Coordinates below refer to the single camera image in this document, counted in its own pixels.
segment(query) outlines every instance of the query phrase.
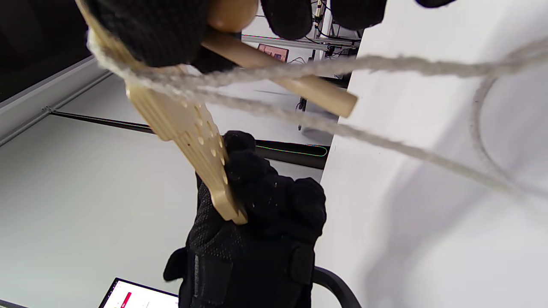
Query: hole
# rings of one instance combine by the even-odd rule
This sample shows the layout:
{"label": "hole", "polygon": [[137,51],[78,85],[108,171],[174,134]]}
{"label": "hole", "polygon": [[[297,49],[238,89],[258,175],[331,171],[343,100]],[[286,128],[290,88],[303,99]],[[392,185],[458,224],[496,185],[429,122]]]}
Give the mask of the hole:
{"label": "hole", "polygon": [[200,113],[200,109],[198,108],[198,106],[194,106],[194,111],[196,112],[196,120],[198,124],[202,126],[204,121],[202,119],[202,114]]}
{"label": "hole", "polygon": [[192,142],[192,136],[188,132],[184,132],[184,135],[185,135],[187,141]]}

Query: rope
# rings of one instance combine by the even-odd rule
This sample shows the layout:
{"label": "rope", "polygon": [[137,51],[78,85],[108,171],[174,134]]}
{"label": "rope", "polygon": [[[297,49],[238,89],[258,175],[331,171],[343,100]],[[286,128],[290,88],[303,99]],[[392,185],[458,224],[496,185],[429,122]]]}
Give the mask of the rope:
{"label": "rope", "polygon": [[[385,137],[372,134],[366,130],[359,130],[348,125],[339,124],[322,117],[310,116],[304,113],[286,111],[275,106],[255,101],[232,98],[202,89],[202,87],[222,87],[236,82],[252,82],[262,79],[298,78],[308,75],[321,75],[326,73],[344,74],[353,70],[367,69],[371,71],[386,72],[417,72],[424,76],[457,76],[461,78],[488,76],[498,78],[504,75],[512,75],[529,70],[548,62],[548,50],[538,42],[529,44],[516,51],[517,55],[501,62],[462,64],[450,61],[429,61],[417,57],[387,58],[383,56],[364,56],[360,58],[343,58],[320,62],[310,62],[304,65],[289,66],[279,65],[263,69],[235,69],[229,72],[216,72],[202,76],[183,75],[177,72],[158,72],[150,68],[135,70],[123,62],[115,59],[108,50],[102,49],[97,43],[92,30],[88,35],[88,48],[96,56],[99,64],[114,72],[126,81],[138,83],[143,87],[165,93],[174,98],[183,97],[189,100],[207,101],[233,109],[239,109],[256,115],[281,118],[286,121],[299,123],[307,127],[316,128],[331,134],[354,138],[369,144],[394,150],[407,156],[429,162],[445,168],[453,173],[465,176],[492,189],[515,194],[518,191],[510,185],[507,178],[490,176],[463,164],[453,162],[447,158],[420,149],[391,141]],[[481,105],[476,109],[471,120],[478,128],[481,114]],[[479,130],[471,128],[472,138],[475,140],[475,149],[481,154],[485,165],[489,164],[490,170],[495,170],[496,164],[490,159],[483,147]]]}
{"label": "rope", "polygon": [[[546,49],[548,49],[548,37],[526,44],[525,46],[512,51],[505,57],[505,60],[512,61],[516,59],[521,59],[526,56],[530,56],[530,54],[538,53],[540,50]],[[498,80],[499,76],[488,75],[481,82],[479,88],[474,94],[469,125],[470,136],[472,137],[472,147],[487,171],[489,171],[491,175],[498,180],[504,181],[514,187],[519,187],[520,190],[527,190],[527,192],[529,193],[533,193],[536,195],[546,195],[546,193],[542,192],[541,189],[525,187],[525,185],[517,183],[502,169],[501,166],[495,163],[495,161],[485,148],[485,144],[483,142],[480,130],[483,105],[485,104],[485,99],[487,98],[489,91]]]}

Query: gloved hand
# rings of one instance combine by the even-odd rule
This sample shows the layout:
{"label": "gloved hand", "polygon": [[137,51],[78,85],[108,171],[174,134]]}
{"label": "gloved hand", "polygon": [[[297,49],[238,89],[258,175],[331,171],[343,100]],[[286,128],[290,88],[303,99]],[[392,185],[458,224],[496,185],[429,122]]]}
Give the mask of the gloved hand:
{"label": "gloved hand", "polygon": [[[350,30],[374,26],[384,18],[386,1],[331,0],[333,20]],[[423,7],[437,8],[455,0],[416,1]],[[261,5],[276,35],[299,39],[312,27],[311,2],[315,1],[261,0]],[[119,37],[133,57],[149,66],[184,63],[202,72],[235,66],[200,46],[208,29],[210,0],[86,0],[86,3],[98,22]]]}
{"label": "gloved hand", "polygon": [[228,132],[224,141],[230,187],[249,223],[223,220],[197,176],[196,220],[164,279],[183,278],[181,308],[310,308],[313,249],[326,221],[322,187],[278,175],[247,133]]}

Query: glove finger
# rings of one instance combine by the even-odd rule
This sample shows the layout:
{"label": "glove finger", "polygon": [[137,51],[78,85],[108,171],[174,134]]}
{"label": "glove finger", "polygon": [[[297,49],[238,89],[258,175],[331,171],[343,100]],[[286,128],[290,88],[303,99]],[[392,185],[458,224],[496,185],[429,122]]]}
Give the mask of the glove finger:
{"label": "glove finger", "polygon": [[421,6],[425,8],[439,8],[447,5],[455,0],[416,0]]}
{"label": "glove finger", "polygon": [[312,178],[298,179],[291,186],[291,206],[297,222],[309,227],[318,236],[326,223],[326,196]]}
{"label": "glove finger", "polygon": [[333,20],[344,28],[359,30],[380,24],[386,0],[332,0]]}
{"label": "glove finger", "polygon": [[292,178],[268,174],[242,187],[241,200],[249,215],[249,221],[277,222],[280,212],[287,208],[288,188],[292,184]]}
{"label": "glove finger", "polygon": [[234,151],[225,165],[226,176],[233,189],[260,180],[271,170],[270,162],[251,150]]}
{"label": "glove finger", "polygon": [[207,30],[209,0],[87,0],[91,13],[137,60],[189,63]]}
{"label": "glove finger", "polygon": [[251,134],[240,130],[229,130],[223,136],[226,152],[230,155],[234,151],[251,150],[255,152],[255,138]]}
{"label": "glove finger", "polygon": [[272,32],[285,39],[305,37],[312,29],[310,0],[261,0]]}
{"label": "glove finger", "polygon": [[183,278],[187,273],[187,260],[188,260],[187,248],[179,248],[169,256],[168,263],[164,269],[164,280],[173,281],[175,279]]}

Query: metal frame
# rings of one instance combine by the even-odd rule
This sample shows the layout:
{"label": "metal frame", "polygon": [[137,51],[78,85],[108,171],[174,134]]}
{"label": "metal frame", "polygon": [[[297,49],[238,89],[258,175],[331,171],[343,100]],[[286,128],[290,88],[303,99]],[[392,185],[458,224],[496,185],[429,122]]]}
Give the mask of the metal frame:
{"label": "metal frame", "polygon": [[112,72],[106,71],[101,76],[97,77],[96,79],[92,80],[91,82],[87,83],[86,85],[82,86],[66,98],[62,99],[61,101],[55,103],[51,107],[46,106],[44,107],[38,114],[34,115],[15,129],[11,130],[4,136],[0,136],[0,146],[3,146],[4,144],[8,143],[10,140],[14,139],[15,137],[19,136],[21,133],[29,129],[34,124],[40,122],[43,118],[47,117],[50,114],[50,110],[53,108],[61,108],[64,105],[66,105],[68,102],[72,101],[76,97],[82,95],[84,92],[95,86],[96,84],[100,83],[101,81],[105,80],[107,77],[111,76]]}
{"label": "metal frame", "polygon": [[0,101],[0,109],[7,107],[10,104],[17,103],[21,99],[24,99],[27,96],[33,95],[35,93],[39,93],[40,90],[44,88],[49,88],[56,83],[59,83],[62,81],[62,79],[67,76],[68,74],[75,73],[79,70],[85,69],[86,67],[90,65],[96,65],[97,61],[95,60],[94,56],[89,56],[81,61],[78,61],[74,63],[73,65],[29,86],[28,88],[24,89],[23,91],[13,95],[10,98],[7,98],[6,100]]}
{"label": "metal frame", "polygon": [[315,50],[322,50],[327,51],[327,49],[332,46],[336,45],[339,47],[359,47],[359,41],[351,42],[351,41],[345,41],[342,39],[333,39],[333,38],[315,38],[314,43],[311,41],[308,41],[306,39],[297,39],[294,41],[283,39],[283,38],[276,38],[276,37],[263,37],[263,36],[255,36],[255,35],[242,35],[242,42],[248,42],[248,43],[260,43],[260,44],[274,44],[278,46],[284,46],[284,47],[297,47],[297,48],[305,48],[305,49],[315,49]]}
{"label": "metal frame", "polygon": [[0,308],[27,308],[18,304],[10,303],[0,299]]}

